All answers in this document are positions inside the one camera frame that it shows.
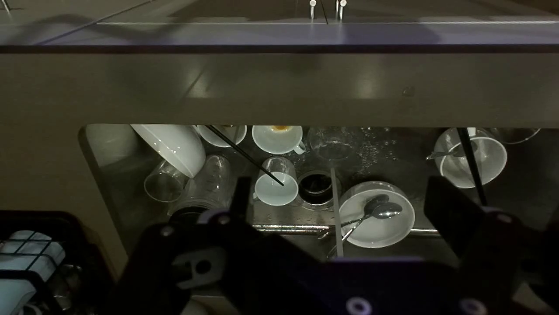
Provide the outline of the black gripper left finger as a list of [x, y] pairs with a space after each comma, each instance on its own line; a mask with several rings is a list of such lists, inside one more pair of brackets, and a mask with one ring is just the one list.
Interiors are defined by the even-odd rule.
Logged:
[[180, 315], [196, 291], [215, 287], [241, 315], [325, 314], [320, 265], [252, 228], [241, 177], [229, 209], [189, 207], [140, 237], [110, 296], [110, 315]]

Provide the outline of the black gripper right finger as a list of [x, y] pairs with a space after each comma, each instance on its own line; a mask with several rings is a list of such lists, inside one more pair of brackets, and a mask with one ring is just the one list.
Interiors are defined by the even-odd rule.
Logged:
[[328, 315], [542, 315], [515, 300], [529, 289], [559, 308], [557, 226], [533, 230], [489, 210], [442, 177], [428, 181], [425, 212], [458, 265], [348, 261], [327, 268]]

